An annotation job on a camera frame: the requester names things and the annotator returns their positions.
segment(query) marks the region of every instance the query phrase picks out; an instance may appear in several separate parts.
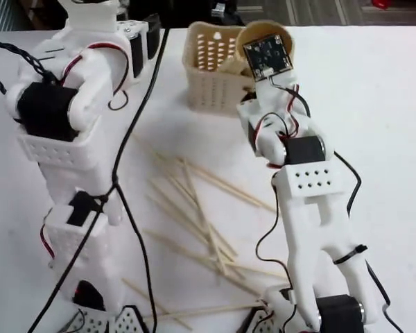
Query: black wire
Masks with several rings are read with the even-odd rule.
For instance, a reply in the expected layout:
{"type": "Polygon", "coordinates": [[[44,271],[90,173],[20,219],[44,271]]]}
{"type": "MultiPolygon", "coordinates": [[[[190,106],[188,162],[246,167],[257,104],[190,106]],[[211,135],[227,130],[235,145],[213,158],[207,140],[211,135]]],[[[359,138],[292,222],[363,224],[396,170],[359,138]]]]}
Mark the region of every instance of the black wire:
{"type": "MultiPolygon", "coordinates": [[[[307,117],[308,118],[311,118],[310,107],[309,107],[308,103],[305,101],[305,99],[302,96],[300,96],[295,90],[292,90],[292,89],[289,89],[289,88],[285,88],[285,87],[282,87],[280,85],[276,85],[274,83],[273,79],[272,79],[272,76],[269,79],[270,79],[270,83],[271,83],[271,85],[273,87],[276,87],[276,88],[281,89],[281,90],[285,90],[286,92],[288,92],[289,94],[291,94],[295,98],[299,99],[302,102],[302,104],[304,105],[304,107],[305,107],[305,112],[306,112],[307,117]]],[[[349,217],[350,212],[352,210],[352,206],[353,206],[354,200],[356,199],[357,193],[359,192],[359,189],[362,186],[362,178],[359,176],[359,174],[355,170],[355,168],[345,158],[343,158],[339,153],[337,153],[335,151],[334,152],[334,155],[353,173],[354,177],[356,178],[356,186],[354,187],[353,192],[352,192],[351,196],[349,197],[348,204],[347,204],[347,213],[348,213],[348,217],[349,217]]],[[[387,309],[391,305],[391,299],[388,296],[387,291],[383,287],[381,281],[379,281],[379,278],[377,277],[376,273],[373,271],[372,267],[368,263],[368,261],[365,260],[365,262],[367,264],[367,269],[368,269],[368,273],[370,274],[370,277],[372,278],[374,284],[376,285],[377,289],[379,290],[379,292],[381,293],[383,299],[385,300],[385,305],[382,307],[383,315],[385,316],[385,318],[387,319],[387,321],[398,332],[404,333],[404,331],[402,331],[402,329],[388,315],[387,309]]]]}
{"type": "Polygon", "coordinates": [[[89,225],[88,231],[86,231],[85,236],[83,237],[82,241],[77,247],[77,250],[75,251],[71,261],[69,262],[68,266],[64,270],[62,276],[60,276],[60,279],[58,280],[57,284],[54,287],[54,290],[51,292],[51,295],[49,296],[46,304],[44,305],[41,312],[37,315],[37,318],[34,320],[34,323],[31,325],[31,327],[28,330],[28,333],[34,332],[35,328],[39,325],[41,319],[45,315],[45,313],[48,311],[49,307],[51,306],[52,302],[54,301],[54,298],[57,296],[60,288],[63,285],[63,282],[66,280],[69,272],[71,271],[73,265],[76,263],[76,260],[78,256],[80,255],[80,252],[82,252],[82,249],[85,247],[85,243],[88,240],[91,231],[94,229],[94,226],[96,225],[97,219],[100,216],[100,214],[103,211],[104,202],[102,202],[98,208],[98,211],[96,212],[96,215],[94,216],[94,219],[92,220],[91,224],[89,225]]]}
{"type": "Polygon", "coordinates": [[[148,294],[149,294],[150,303],[151,303],[151,310],[153,312],[153,322],[154,322],[154,324],[153,324],[153,333],[155,333],[155,331],[157,329],[157,312],[156,312],[156,308],[155,308],[153,287],[151,285],[151,276],[150,276],[150,269],[149,269],[149,263],[148,263],[148,255],[146,253],[144,240],[143,240],[143,238],[140,234],[139,228],[136,225],[134,217],[131,214],[130,208],[128,207],[128,203],[127,203],[127,201],[125,199],[125,196],[123,194],[123,190],[119,185],[119,179],[117,177],[117,170],[119,169],[120,160],[121,160],[123,151],[125,150],[126,144],[128,143],[128,140],[129,140],[129,138],[132,134],[132,131],[134,130],[134,127],[136,126],[137,122],[139,121],[139,118],[140,118],[142,112],[144,111],[146,103],[148,102],[148,100],[151,96],[151,93],[153,92],[153,88],[154,88],[155,82],[157,80],[157,76],[159,74],[160,64],[162,62],[162,58],[163,58],[163,55],[164,55],[164,52],[165,52],[165,46],[166,46],[166,42],[168,40],[168,35],[169,35],[169,28],[167,28],[165,30],[165,34],[163,36],[162,43],[160,45],[160,50],[159,50],[159,53],[157,55],[157,60],[156,60],[156,63],[155,63],[153,75],[151,77],[150,85],[148,86],[148,89],[146,90],[144,99],[140,103],[140,106],[139,106],[134,118],[132,119],[131,124],[128,127],[128,130],[126,131],[125,137],[123,137],[123,139],[122,139],[122,142],[121,142],[120,148],[119,148],[119,152],[117,153],[116,160],[114,162],[114,168],[112,170],[112,182],[115,184],[116,190],[117,190],[117,192],[119,193],[119,195],[121,197],[123,205],[125,206],[126,212],[128,214],[128,218],[130,219],[130,222],[131,222],[131,226],[134,229],[134,232],[136,233],[136,235],[139,239],[142,254],[144,256],[145,270],[146,270],[146,280],[147,280],[147,283],[148,283],[148,294]]]}
{"type": "Polygon", "coordinates": [[[266,317],[263,317],[260,321],[256,323],[254,328],[252,329],[252,333],[256,333],[257,328],[260,324],[262,324],[264,321],[267,321],[268,319],[272,318],[275,315],[275,312],[272,311],[270,314],[268,314],[266,317]]]}
{"type": "Polygon", "coordinates": [[[120,164],[120,159],[122,157],[122,152],[125,149],[126,144],[128,143],[128,139],[131,136],[132,130],[134,129],[134,127],[136,126],[139,117],[141,116],[142,112],[144,111],[145,105],[148,102],[148,99],[150,98],[151,92],[153,91],[154,88],[154,84],[155,81],[157,79],[157,75],[159,73],[159,67],[160,67],[160,62],[162,61],[162,57],[165,51],[165,46],[166,46],[166,41],[168,40],[168,34],[169,34],[169,29],[165,30],[165,34],[162,40],[162,45],[160,46],[160,50],[159,50],[159,55],[157,56],[157,61],[155,63],[155,67],[154,67],[154,72],[153,72],[153,76],[151,78],[151,82],[150,85],[148,86],[148,90],[146,90],[145,93],[145,97],[143,99],[143,101],[141,102],[139,109],[136,112],[136,115],[134,116],[134,119],[131,121],[130,127],[128,128],[125,137],[122,140],[122,143],[120,145],[120,149],[119,152],[117,153],[116,156],[116,162],[114,163],[114,168],[113,168],[113,172],[112,172],[112,181],[116,182],[117,180],[117,169],[119,168],[119,164],[120,164]]]}
{"type": "Polygon", "coordinates": [[[147,253],[146,253],[146,248],[145,248],[145,245],[144,245],[144,241],[143,241],[143,239],[140,235],[139,228],[137,227],[137,225],[135,223],[135,220],[134,220],[134,218],[131,214],[130,208],[128,206],[128,202],[126,201],[126,198],[124,196],[122,188],[119,185],[119,179],[117,177],[117,169],[119,167],[119,163],[120,163],[120,159],[121,159],[123,150],[126,147],[126,143],[128,142],[128,139],[129,139],[129,137],[132,133],[132,130],[134,129],[135,124],[139,120],[139,117],[140,117],[143,109],[145,108],[145,105],[148,102],[148,99],[149,99],[149,97],[151,95],[151,92],[154,88],[155,81],[157,79],[157,74],[158,74],[159,68],[160,68],[160,63],[162,62],[162,58],[163,58],[164,49],[165,49],[165,46],[166,46],[166,41],[168,39],[168,35],[169,35],[169,29],[166,29],[164,37],[162,39],[162,44],[160,46],[159,54],[157,56],[157,60],[156,60],[155,68],[154,68],[154,72],[153,72],[153,77],[151,78],[150,85],[148,87],[148,90],[145,94],[145,97],[144,97],[143,101],[141,102],[141,105],[139,106],[139,109],[136,112],[136,115],[135,115],[134,119],[132,120],[132,122],[130,124],[130,127],[128,128],[127,133],[125,134],[125,137],[123,138],[123,140],[121,142],[119,152],[117,153],[116,161],[114,163],[114,168],[112,170],[113,185],[112,185],[111,189],[108,191],[107,194],[105,194],[104,196],[100,196],[102,201],[101,201],[99,209],[96,213],[96,216],[94,217],[93,221],[91,222],[91,225],[88,228],[88,231],[86,232],[85,236],[83,237],[82,241],[80,242],[79,246],[77,247],[77,250],[75,251],[71,261],[69,262],[68,266],[64,270],[62,276],[60,277],[59,281],[55,285],[54,290],[51,292],[51,295],[49,296],[45,306],[43,307],[41,312],[37,315],[37,318],[34,320],[34,323],[29,328],[28,333],[34,332],[35,328],[38,326],[41,319],[43,318],[43,316],[45,315],[45,313],[48,311],[49,307],[51,306],[52,302],[54,301],[54,298],[57,296],[60,288],[62,287],[64,281],[66,280],[66,277],[68,276],[69,272],[71,271],[71,269],[72,269],[73,265],[75,264],[78,256],[80,255],[82,249],[85,247],[86,241],[88,240],[92,230],[94,229],[94,226],[96,225],[98,217],[103,212],[104,204],[106,203],[109,195],[112,193],[112,191],[114,189],[117,190],[117,192],[119,193],[119,195],[121,197],[121,200],[122,200],[122,203],[123,203],[123,206],[126,209],[126,212],[128,214],[128,218],[130,219],[131,225],[134,229],[134,232],[136,233],[136,235],[139,238],[139,242],[140,242],[140,245],[141,245],[141,250],[142,250],[142,253],[143,253],[143,256],[144,256],[144,260],[145,260],[146,278],[147,278],[147,282],[148,282],[148,292],[149,292],[150,303],[151,303],[151,307],[152,307],[152,311],[153,311],[153,320],[154,320],[153,333],[155,333],[155,331],[157,329],[157,312],[156,312],[156,309],[155,309],[155,301],[154,301],[154,296],[153,296],[153,290],[152,290],[152,287],[151,287],[150,269],[149,269],[149,263],[148,263],[148,256],[147,256],[147,253]]]}
{"type": "Polygon", "coordinates": [[[256,253],[257,259],[261,260],[262,262],[275,262],[276,264],[279,264],[282,267],[284,267],[286,277],[288,278],[288,281],[290,282],[290,288],[292,289],[293,288],[293,283],[291,282],[290,273],[288,272],[288,268],[285,265],[285,263],[282,262],[281,260],[278,260],[278,259],[262,258],[259,254],[259,247],[260,247],[262,241],[265,240],[265,238],[268,237],[274,231],[274,229],[277,227],[277,224],[279,223],[279,198],[277,196],[277,191],[276,191],[274,186],[272,187],[272,189],[274,190],[275,196],[276,196],[276,219],[275,219],[275,222],[274,222],[273,226],[271,227],[271,229],[269,229],[269,231],[267,231],[267,233],[265,233],[264,236],[262,236],[262,238],[260,238],[260,240],[257,242],[256,248],[255,248],[254,251],[256,253]]]}
{"type": "Polygon", "coordinates": [[[153,320],[154,320],[153,333],[154,333],[157,329],[157,312],[156,312],[156,308],[155,308],[153,286],[152,286],[152,283],[151,283],[150,265],[149,265],[149,261],[148,261],[148,255],[146,253],[145,242],[144,242],[143,237],[141,236],[139,228],[137,227],[137,224],[134,220],[134,217],[132,216],[132,213],[131,213],[131,210],[128,206],[128,202],[126,200],[125,194],[123,193],[122,188],[120,187],[119,184],[116,185],[116,190],[120,195],[123,206],[125,206],[125,210],[126,210],[126,213],[128,215],[128,218],[130,219],[132,229],[134,229],[134,232],[136,233],[137,238],[139,239],[141,251],[142,251],[142,254],[144,256],[146,281],[147,281],[147,284],[148,284],[148,295],[149,295],[149,298],[150,298],[151,310],[153,311],[153,320]]]}
{"type": "Polygon", "coordinates": [[[273,87],[275,87],[277,89],[280,89],[280,90],[284,90],[285,92],[288,92],[291,96],[294,96],[295,98],[297,98],[302,103],[302,105],[304,106],[306,116],[308,118],[311,118],[310,107],[309,107],[308,103],[306,102],[306,100],[304,99],[304,97],[302,97],[301,94],[299,94],[298,92],[296,92],[293,89],[290,89],[290,88],[287,88],[287,87],[282,87],[281,85],[276,85],[274,83],[274,80],[272,79],[272,76],[270,76],[269,79],[270,79],[270,83],[273,87]]]}
{"type": "MultiPolygon", "coordinates": [[[[347,204],[347,213],[348,217],[350,215],[350,212],[352,210],[354,199],[356,198],[356,195],[361,188],[362,185],[362,178],[359,176],[358,172],[355,170],[355,168],[339,153],[334,152],[334,155],[353,173],[354,177],[356,178],[356,186],[353,189],[353,192],[348,200],[347,204]]],[[[385,316],[385,319],[400,333],[404,333],[404,331],[396,324],[388,314],[387,310],[391,305],[391,299],[387,294],[387,291],[383,287],[381,281],[379,281],[379,278],[377,277],[376,273],[373,271],[373,268],[370,266],[368,261],[365,260],[365,263],[367,264],[368,273],[370,274],[370,277],[372,278],[374,284],[376,285],[377,289],[381,293],[383,299],[385,300],[385,305],[382,307],[383,315],[385,316]]]]}
{"type": "Polygon", "coordinates": [[[285,133],[284,134],[288,135],[288,126],[286,125],[286,122],[285,122],[284,118],[282,118],[280,116],[280,114],[277,114],[276,112],[269,112],[269,113],[265,114],[262,117],[262,119],[264,119],[264,118],[266,118],[267,116],[270,116],[270,115],[276,116],[277,118],[279,118],[282,121],[282,123],[284,124],[284,127],[285,127],[285,133]]]}
{"type": "Polygon", "coordinates": [[[282,333],[285,333],[285,329],[286,326],[288,325],[289,322],[292,321],[292,319],[294,318],[294,316],[296,315],[296,311],[297,311],[297,305],[294,306],[293,308],[293,313],[291,314],[291,316],[285,321],[284,325],[282,326],[282,333]]]}
{"type": "MultiPolygon", "coordinates": [[[[43,77],[45,82],[58,83],[58,79],[55,77],[55,75],[51,71],[46,70],[43,67],[40,60],[38,60],[36,57],[29,54],[25,50],[19,49],[18,47],[16,47],[13,44],[2,43],[2,42],[0,42],[0,49],[5,49],[9,52],[12,52],[12,53],[15,53],[15,54],[21,56],[23,59],[25,59],[25,61],[28,64],[30,64],[34,68],[36,73],[38,73],[39,75],[41,75],[43,77]]],[[[1,81],[0,81],[0,92],[3,95],[6,94],[6,88],[5,88],[5,86],[3,85],[3,83],[1,81]]]]}
{"type": "Polygon", "coordinates": [[[80,325],[79,328],[75,329],[74,331],[68,331],[65,333],[76,333],[81,331],[81,329],[85,326],[85,314],[83,313],[83,311],[81,309],[78,310],[77,315],[80,314],[82,316],[82,325],[80,325]]]}
{"type": "Polygon", "coordinates": [[[125,103],[123,103],[121,106],[119,106],[118,108],[113,108],[112,106],[111,106],[111,102],[112,101],[109,101],[108,102],[108,108],[111,110],[111,111],[119,111],[119,110],[122,110],[125,106],[127,106],[128,105],[128,103],[129,103],[129,101],[130,101],[130,98],[128,97],[128,94],[126,93],[126,91],[125,90],[122,90],[122,93],[123,93],[123,95],[125,95],[125,98],[126,98],[126,100],[125,100],[125,103]]]}

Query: circuit board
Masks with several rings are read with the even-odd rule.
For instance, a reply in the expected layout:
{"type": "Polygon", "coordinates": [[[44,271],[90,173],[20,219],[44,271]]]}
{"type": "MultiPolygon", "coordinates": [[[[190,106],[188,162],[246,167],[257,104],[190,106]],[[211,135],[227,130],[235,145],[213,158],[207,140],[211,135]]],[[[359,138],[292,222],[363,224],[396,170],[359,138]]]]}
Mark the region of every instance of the circuit board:
{"type": "Polygon", "coordinates": [[[243,45],[255,81],[293,69],[280,35],[269,35],[243,45]]]}

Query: white table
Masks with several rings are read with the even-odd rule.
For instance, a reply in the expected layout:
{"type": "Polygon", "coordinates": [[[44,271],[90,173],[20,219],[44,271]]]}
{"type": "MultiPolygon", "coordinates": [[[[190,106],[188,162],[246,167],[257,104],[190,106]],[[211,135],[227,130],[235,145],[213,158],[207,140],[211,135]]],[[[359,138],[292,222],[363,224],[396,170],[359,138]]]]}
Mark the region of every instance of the white table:
{"type": "MultiPolygon", "coordinates": [[[[391,316],[405,332],[416,333],[416,27],[289,28],[296,43],[295,64],[301,93],[313,118],[329,133],[337,150],[363,177],[353,223],[370,247],[368,256],[393,301],[391,316]]],[[[0,40],[30,50],[52,32],[0,33],[0,40]]],[[[273,203],[271,171],[253,156],[237,119],[199,115],[185,104],[181,65],[185,30],[172,31],[159,78],[136,133],[166,153],[182,154],[256,196],[273,203]],[[212,128],[222,128],[213,132],[212,128]]],[[[17,59],[0,51],[0,79],[16,79],[17,59]]],[[[148,82],[133,89],[124,113],[108,113],[110,126],[128,122],[148,82]]],[[[41,218],[50,207],[37,165],[26,160],[15,139],[16,125],[0,95],[0,332],[25,332],[45,303],[55,279],[40,243],[41,218]]],[[[161,230],[192,250],[197,241],[149,203],[146,179],[159,175],[133,140],[123,158],[122,184],[141,227],[161,230]]],[[[349,185],[354,184],[346,171],[349,185]]],[[[240,261],[267,269],[254,258],[254,244],[271,226],[273,215],[197,181],[208,215],[239,249],[240,261]]],[[[152,265],[156,299],[171,309],[250,302],[253,297],[189,260],[144,237],[152,265]]],[[[133,243],[137,244],[134,233],[133,243]]],[[[262,250],[286,259],[280,225],[262,250]]],[[[130,262],[144,288],[139,247],[130,262]]],[[[329,260],[322,261],[327,268],[329,260]]],[[[335,275],[329,271],[326,275],[335,275]]],[[[337,285],[342,282],[339,277],[337,285]]],[[[269,281],[256,275],[262,286],[269,281]]],[[[135,297],[143,314],[148,303],[135,297]]],[[[74,308],[58,297],[38,332],[55,332],[74,308]]],[[[188,319],[195,332],[231,333],[245,312],[188,319]]],[[[393,332],[381,318],[372,332],[393,332]]],[[[158,332],[184,332],[161,322],[158,332]]]]}

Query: small basket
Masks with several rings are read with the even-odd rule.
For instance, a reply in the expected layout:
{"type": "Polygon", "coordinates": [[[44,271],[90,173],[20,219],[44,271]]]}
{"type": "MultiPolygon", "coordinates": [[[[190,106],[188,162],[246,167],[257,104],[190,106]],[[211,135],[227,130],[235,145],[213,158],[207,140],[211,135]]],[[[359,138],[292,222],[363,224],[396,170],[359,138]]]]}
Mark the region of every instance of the small basket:
{"type": "Polygon", "coordinates": [[[243,28],[195,22],[188,29],[183,55],[189,84],[189,107],[235,117],[236,105],[253,90],[251,77],[217,72],[236,51],[236,39],[243,28]]]}

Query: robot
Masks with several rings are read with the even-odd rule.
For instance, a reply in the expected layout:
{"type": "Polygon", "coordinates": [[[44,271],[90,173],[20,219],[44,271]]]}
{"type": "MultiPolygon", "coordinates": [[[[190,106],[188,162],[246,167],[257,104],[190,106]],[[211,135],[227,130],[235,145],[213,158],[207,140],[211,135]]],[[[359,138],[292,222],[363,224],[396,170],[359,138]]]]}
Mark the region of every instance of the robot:
{"type": "Polygon", "coordinates": [[[256,92],[248,94],[237,109],[255,155],[266,158],[268,166],[277,170],[272,186],[289,250],[288,265],[279,262],[289,285],[270,287],[264,293],[266,312],[283,323],[288,317],[286,303],[294,305],[293,315],[280,324],[283,333],[296,312],[314,332],[364,333],[364,325],[377,321],[378,310],[370,280],[372,269],[363,253],[367,247],[356,236],[345,209],[345,193],[350,190],[336,166],[342,158],[311,120],[281,36],[246,44],[244,51],[256,92]],[[316,298],[313,282],[321,251],[345,277],[349,295],[316,298]]]}
{"type": "Polygon", "coordinates": [[[69,14],[65,28],[32,53],[48,78],[26,57],[6,104],[20,123],[18,141],[27,158],[38,163],[54,202],[43,229],[59,278],[93,224],[61,294],[78,306],[116,315],[125,293],[116,260],[119,245],[108,234],[124,213],[113,172],[122,136],[108,141],[101,115],[107,106],[121,108],[112,106],[115,96],[123,94],[126,104],[125,89],[148,71],[159,46],[159,22],[118,22],[118,0],[60,3],[69,14]]]}
{"type": "MultiPolygon", "coordinates": [[[[159,26],[117,22],[117,0],[60,3],[69,14],[65,28],[37,46],[38,61],[24,57],[18,82],[8,92],[0,88],[10,115],[20,123],[19,143],[39,164],[54,202],[44,219],[53,245],[51,266],[60,277],[73,263],[60,285],[62,295],[78,306],[117,315],[124,292],[115,260],[118,244],[108,234],[122,223],[123,197],[114,191],[118,183],[112,165],[122,137],[107,140],[101,115],[107,106],[115,110],[114,96],[148,70],[158,49],[159,26]]],[[[277,169],[272,186],[289,248],[288,267],[282,265],[290,285],[270,287],[265,307],[285,318],[285,303],[291,303],[314,332],[363,333],[378,311],[363,253],[367,248],[349,222],[347,189],[333,146],[297,92],[280,36],[247,44],[245,53],[256,92],[238,105],[239,117],[256,156],[277,169]],[[312,210],[317,221],[309,218],[312,210]],[[322,250],[344,275],[349,295],[316,298],[314,268],[322,250]]]]}

